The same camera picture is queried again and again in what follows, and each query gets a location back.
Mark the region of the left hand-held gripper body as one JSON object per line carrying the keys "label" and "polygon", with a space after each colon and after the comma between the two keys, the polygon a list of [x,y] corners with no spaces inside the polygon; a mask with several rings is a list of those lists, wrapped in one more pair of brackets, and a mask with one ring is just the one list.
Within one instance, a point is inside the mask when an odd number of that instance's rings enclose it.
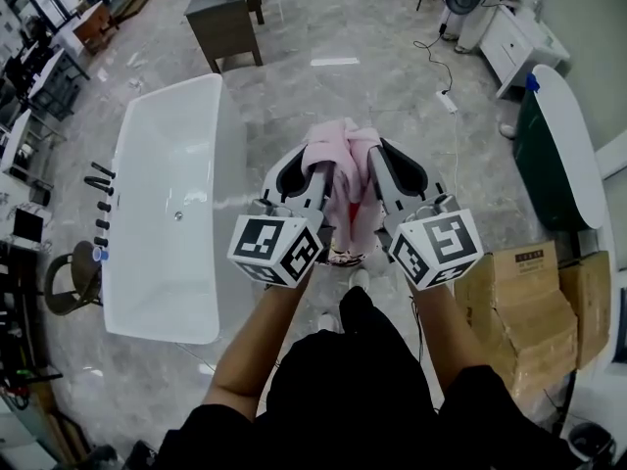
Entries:
{"label": "left hand-held gripper body", "polygon": [[324,215],[334,163],[302,169],[306,146],[283,156],[267,173],[259,198],[238,216],[227,252],[249,278],[296,287],[316,263],[328,263],[333,227]]}

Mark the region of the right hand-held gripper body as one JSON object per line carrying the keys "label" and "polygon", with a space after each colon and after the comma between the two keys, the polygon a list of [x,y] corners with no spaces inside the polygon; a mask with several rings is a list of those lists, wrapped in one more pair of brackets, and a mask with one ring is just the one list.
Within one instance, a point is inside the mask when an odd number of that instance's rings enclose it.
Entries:
{"label": "right hand-held gripper body", "polygon": [[383,209],[376,235],[413,288],[454,281],[483,257],[471,211],[459,206],[430,160],[383,138],[369,151],[368,165]]}

